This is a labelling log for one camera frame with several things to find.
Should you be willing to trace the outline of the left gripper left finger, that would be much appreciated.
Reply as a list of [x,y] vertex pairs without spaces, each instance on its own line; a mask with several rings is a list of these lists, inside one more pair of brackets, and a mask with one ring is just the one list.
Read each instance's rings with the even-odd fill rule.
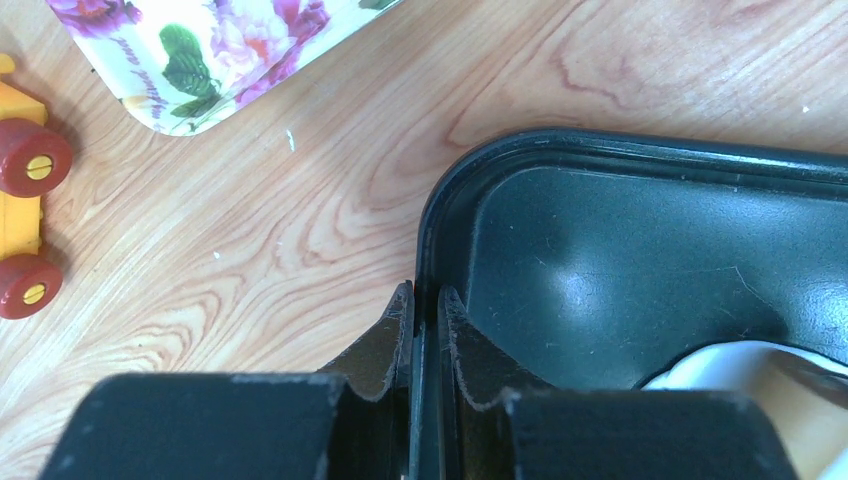
[[312,373],[125,373],[74,411],[44,479],[400,479],[414,292]]

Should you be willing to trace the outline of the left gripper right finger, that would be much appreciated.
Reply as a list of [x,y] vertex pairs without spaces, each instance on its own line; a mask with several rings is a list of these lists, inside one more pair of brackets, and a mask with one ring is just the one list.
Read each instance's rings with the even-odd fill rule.
[[686,390],[559,389],[482,334],[443,287],[445,479],[793,479],[749,398]]

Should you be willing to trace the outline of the black baking tray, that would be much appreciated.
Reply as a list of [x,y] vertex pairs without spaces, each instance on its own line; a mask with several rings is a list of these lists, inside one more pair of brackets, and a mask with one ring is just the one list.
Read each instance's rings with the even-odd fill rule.
[[744,340],[847,366],[847,159],[572,129],[468,153],[419,227],[413,479],[445,479],[445,286],[559,389],[643,390],[696,350]]

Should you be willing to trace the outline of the wooden pastry roller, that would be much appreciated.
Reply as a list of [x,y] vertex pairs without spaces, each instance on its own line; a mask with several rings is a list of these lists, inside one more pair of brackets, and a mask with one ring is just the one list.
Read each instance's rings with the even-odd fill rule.
[[764,356],[750,395],[801,479],[817,479],[847,448],[847,377],[777,350]]

